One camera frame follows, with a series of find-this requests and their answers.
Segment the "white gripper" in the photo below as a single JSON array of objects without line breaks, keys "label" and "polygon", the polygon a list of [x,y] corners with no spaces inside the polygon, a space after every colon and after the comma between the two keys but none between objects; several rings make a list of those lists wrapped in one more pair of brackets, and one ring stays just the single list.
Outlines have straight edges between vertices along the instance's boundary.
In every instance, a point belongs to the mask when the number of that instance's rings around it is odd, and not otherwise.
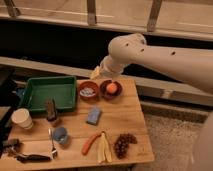
[{"label": "white gripper", "polygon": [[122,74],[125,65],[112,58],[110,55],[105,56],[100,63],[100,67],[96,66],[91,72],[91,79],[98,79],[102,76],[115,78]]}]

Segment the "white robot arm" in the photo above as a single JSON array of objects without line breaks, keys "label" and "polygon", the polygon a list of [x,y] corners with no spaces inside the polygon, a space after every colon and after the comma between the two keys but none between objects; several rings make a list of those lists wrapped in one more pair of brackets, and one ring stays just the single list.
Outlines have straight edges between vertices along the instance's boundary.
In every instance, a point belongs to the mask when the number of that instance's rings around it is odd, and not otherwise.
[{"label": "white robot arm", "polygon": [[[213,50],[149,46],[140,33],[118,36],[90,78],[116,77],[139,64],[213,95]],[[213,111],[194,144],[186,171],[213,171]]]}]

